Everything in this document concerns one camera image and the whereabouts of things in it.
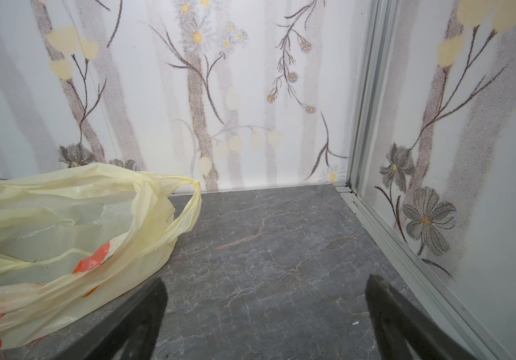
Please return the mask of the cream printed plastic bag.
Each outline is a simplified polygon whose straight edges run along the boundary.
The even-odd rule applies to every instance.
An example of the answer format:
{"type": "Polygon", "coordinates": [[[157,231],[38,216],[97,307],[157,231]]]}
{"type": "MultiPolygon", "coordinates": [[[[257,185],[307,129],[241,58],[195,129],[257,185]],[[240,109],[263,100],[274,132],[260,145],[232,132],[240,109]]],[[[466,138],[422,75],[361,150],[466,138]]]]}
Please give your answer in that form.
{"type": "Polygon", "coordinates": [[[201,205],[193,178],[106,163],[0,181],[0,350],[140,285],[194,228],[201,205]]]}

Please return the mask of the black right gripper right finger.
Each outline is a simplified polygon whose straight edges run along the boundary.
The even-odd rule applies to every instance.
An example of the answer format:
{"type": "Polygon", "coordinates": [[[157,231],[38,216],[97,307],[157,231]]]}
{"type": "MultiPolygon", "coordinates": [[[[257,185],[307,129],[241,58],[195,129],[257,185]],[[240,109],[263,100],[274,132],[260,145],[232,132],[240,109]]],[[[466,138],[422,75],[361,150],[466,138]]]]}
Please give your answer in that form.
{"type": "Polygon", "coordinates": [[[383,277],[372,274],[365,298],[382,359],[473,359],[383,277]]]}

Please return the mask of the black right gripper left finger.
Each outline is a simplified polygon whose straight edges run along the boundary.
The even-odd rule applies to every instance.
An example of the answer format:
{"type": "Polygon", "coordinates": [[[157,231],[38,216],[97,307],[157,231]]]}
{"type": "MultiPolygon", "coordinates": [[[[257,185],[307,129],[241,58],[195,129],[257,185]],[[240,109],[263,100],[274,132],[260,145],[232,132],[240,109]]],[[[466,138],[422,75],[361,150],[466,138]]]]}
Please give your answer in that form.
{"type": "Polygon", "coordinates": [[[122,359],[150,359],[168,299],[161,279],[148,280],[118,309],[55,358],[113,359],[122,350],[122,359]]]}

